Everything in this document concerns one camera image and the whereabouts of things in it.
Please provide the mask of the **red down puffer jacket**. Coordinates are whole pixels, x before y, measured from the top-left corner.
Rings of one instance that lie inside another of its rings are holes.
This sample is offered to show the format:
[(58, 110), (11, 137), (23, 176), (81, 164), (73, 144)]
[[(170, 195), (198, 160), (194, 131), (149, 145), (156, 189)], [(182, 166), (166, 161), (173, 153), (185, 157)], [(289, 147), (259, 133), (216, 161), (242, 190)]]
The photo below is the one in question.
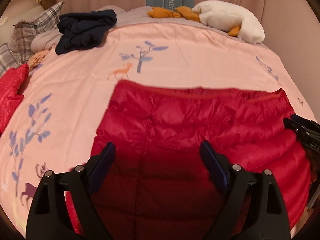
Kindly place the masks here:
[(201, 239), (224, 196), (209, 180), (201, 142), (251, 172), (269, 169), (290, 226), (300, 220), (314, 178), (284, 118), (284, 90), (167, 89), (120, 81), (91, 149), (108, 142), (116, 158), (92, 202), (114, 239)]

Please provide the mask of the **grey plaid pillow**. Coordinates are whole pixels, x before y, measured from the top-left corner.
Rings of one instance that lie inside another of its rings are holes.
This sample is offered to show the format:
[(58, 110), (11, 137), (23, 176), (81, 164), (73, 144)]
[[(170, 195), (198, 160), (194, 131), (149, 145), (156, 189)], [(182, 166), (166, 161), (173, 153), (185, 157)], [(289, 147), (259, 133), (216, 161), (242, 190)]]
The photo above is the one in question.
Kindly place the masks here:
[(38, 16), (15, 25), (9, 41), (1, 43), (1, 75), (28, 62), (34, 55), (31, 43), (37, 35), (57, 27), (63, 5), (64, 1), (56, 3)]

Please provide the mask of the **pink deer print duvet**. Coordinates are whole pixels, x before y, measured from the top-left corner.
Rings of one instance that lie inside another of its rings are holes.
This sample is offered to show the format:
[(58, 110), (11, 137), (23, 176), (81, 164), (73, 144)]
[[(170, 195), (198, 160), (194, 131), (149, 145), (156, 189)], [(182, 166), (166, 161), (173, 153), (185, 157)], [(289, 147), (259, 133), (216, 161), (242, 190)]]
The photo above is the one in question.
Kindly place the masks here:
[(24, 191), (40, 181), (36, 165), (65, 172), (89, 158), (120, 79), (172, 88), (282, 88), (298, 115), (315, 118), (276, 53), (212, 29), (133, 24), (110, 31), (99, 48), (51, 51), (1, 135), (1, 207), (20, 233), (31, 203)]

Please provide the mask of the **white goose plush toy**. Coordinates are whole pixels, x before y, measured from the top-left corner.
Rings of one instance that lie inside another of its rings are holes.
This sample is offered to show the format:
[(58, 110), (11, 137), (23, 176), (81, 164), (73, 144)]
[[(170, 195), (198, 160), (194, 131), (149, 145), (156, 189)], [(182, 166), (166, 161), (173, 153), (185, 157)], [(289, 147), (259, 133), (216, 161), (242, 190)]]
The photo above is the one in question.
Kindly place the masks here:
[(173, 10), (153, 7), (148, 12), (148, 16), (184, 18), (199, 22), (250, 44), (261, 43), (265, 39), (263, 26), (251, 11), (224, 1), (208, 0), (198, 3), (193, 8), (180, 6)]

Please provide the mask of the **peach crumpled cloth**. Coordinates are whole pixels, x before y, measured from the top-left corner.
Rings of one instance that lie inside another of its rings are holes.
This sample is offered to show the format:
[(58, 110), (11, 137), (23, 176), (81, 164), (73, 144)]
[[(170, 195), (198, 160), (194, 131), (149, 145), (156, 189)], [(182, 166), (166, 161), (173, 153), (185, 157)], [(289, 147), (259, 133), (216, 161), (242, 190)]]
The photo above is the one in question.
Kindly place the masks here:
[(50, 49), (46, 49), (40, 52), (35, 53), (32, 57), (28, 60), (29, 70), (33, 70), (38, 67), (43, 59), (49, 54), (49, 52), (55, 49), (56, 45), (52, 45)]

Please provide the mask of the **light grey folded garment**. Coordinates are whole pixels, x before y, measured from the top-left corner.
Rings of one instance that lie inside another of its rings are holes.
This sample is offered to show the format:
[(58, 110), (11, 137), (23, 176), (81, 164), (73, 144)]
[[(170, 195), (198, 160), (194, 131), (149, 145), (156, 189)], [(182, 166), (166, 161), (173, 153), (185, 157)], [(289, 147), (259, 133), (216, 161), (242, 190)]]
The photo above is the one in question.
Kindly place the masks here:
[(51, 29), (37, 35), (31, 42), (31, 51), (38, 53), (44, 50), (50, 50), (53, 45), (57, 45), (62, 37), (59, 29)]

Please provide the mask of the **dark navy crumpled garment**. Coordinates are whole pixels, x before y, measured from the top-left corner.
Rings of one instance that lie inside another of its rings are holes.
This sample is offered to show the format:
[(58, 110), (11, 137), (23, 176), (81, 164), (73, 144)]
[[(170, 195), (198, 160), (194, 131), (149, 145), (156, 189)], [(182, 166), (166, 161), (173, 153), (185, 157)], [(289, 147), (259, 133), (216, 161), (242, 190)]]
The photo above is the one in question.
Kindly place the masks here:
[(57, 24), (62, 37), (55, 52), (61, 55), (74, 50), (98, 47), (102, 44), (105, 33), (116, 23), (117, 15), (112, 9), (63, 14)]

